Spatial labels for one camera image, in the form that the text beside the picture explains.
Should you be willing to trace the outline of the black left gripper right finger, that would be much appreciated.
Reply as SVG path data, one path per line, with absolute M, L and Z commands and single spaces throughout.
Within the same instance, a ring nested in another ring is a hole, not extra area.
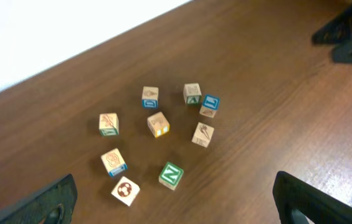
M 277 172 L 272 193 L 281 224 L 352 224 L 352 207 L 287 172 Z

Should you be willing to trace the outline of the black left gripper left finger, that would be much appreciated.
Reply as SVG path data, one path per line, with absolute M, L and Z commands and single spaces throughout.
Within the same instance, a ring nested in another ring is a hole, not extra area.
M 74 177 L 67 174 L 0 210 L 0 224 L 70 224 L 77 195 Z

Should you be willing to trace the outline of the wooden block carrot drawing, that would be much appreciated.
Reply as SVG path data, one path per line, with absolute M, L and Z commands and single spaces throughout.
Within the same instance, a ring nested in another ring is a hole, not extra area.
M 191 141 L 195 144 L 198 144 L 202 147 L 207 148 L 209 143 L 211 142 L 213 133 L 214 133 L 213 127 L 207 124 L 198 122 Z

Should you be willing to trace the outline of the wooden block blue L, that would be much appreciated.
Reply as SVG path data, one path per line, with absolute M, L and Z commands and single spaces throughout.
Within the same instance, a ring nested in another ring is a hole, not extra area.
M 212 95 L 206 95 L 203 99 L 199 114 L 209 118 L 215 117 L 220 104 L 220 98 Z

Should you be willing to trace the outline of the wooden block green N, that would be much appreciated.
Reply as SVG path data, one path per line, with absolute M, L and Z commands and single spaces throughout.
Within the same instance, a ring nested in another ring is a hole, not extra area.
M 163 184 L 171 190 L 175 190 L 178 186 L 184 170 L 171 162 L 167 162 L 161 171 L 158 180 L 159 183 Z

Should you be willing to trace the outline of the wooden block green A side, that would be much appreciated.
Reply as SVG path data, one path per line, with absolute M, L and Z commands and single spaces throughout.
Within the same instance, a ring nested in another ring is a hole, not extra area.
M 202 93 L 198 83 L 187 83 L 183 89 L 184 101 L 187 105 L 199 104 Z

